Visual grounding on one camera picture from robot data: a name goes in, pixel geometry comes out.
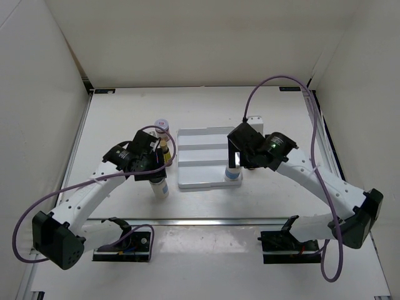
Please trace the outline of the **white can beige label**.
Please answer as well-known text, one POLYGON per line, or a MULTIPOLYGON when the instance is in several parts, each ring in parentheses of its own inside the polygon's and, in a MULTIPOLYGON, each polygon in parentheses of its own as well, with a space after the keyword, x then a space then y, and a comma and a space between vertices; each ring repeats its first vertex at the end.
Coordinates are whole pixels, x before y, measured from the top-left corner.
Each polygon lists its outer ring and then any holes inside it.
POLYGON ((149 180, 152 191, 156 198, 165 199, 169 195, 169 187, 166 178, 149 180))

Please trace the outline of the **white can blue label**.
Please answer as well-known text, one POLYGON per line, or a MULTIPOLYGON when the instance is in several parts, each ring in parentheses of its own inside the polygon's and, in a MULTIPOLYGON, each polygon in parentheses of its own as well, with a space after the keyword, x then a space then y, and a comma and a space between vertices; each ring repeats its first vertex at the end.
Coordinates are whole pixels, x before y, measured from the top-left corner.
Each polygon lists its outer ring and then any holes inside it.
POLYGON ((243 180, 242 167, 231 168, 229 166, 226 166, 224 179, 225 181, 231 181, 231 182, 242 181, 243 180))

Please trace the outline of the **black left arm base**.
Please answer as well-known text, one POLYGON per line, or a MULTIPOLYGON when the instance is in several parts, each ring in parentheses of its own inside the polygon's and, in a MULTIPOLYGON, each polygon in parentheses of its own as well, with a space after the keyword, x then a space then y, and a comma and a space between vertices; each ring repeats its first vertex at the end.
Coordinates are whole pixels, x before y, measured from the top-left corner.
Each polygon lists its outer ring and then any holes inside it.
POLYGON ((95 249, 94 262, 149 263, 153 255, 155 230, 150 224, 132 226, 127 221, 112 217, 108 221, 122 230, 121 241, 95 249))

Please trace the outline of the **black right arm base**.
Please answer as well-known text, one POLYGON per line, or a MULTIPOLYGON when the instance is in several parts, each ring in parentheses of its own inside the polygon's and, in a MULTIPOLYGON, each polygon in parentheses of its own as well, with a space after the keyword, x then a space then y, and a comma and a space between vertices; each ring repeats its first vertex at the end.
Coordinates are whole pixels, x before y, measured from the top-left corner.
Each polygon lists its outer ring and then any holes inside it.
POLYGON ((289 232, 299 216, 291 216, 278 231, 261 231, 263 264, 320 264, 321 250, 316 240, 299 242, 289 232))

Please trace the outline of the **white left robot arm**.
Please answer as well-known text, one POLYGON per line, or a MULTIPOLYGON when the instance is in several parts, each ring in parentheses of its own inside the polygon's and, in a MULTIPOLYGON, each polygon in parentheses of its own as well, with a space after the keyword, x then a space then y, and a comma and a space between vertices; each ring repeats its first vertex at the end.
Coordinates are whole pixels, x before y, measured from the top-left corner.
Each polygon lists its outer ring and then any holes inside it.
POLYGON ((160 138, 139 130, 133 140, 120 142, 103 157, 88 184, 50 212, 39 211, 32 219, 34 249, 59 268, 72 268, 90 250, 123 253, 135 250, 132 227, 117 217, 86 225, 88 217, 113 190, 133 176, 135 181, 166 178, 160 138))

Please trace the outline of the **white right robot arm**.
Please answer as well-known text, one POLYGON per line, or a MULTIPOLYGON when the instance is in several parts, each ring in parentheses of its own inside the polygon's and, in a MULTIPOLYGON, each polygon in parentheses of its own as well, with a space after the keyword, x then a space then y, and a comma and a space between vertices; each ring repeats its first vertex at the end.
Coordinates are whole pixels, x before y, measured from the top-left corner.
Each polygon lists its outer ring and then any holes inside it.
POLYGON ((362 189, 343 181, 324 167, 312 164, 298 145, 280 132, 263 136, 246 122, 228 136, 229 167, 267 168, 297 182, 335 211, 317 216, 292 216, 276 242, 290 250, 311 240, 336 239, 359 249, 376 222, 383 202, 377 189, 362 189))

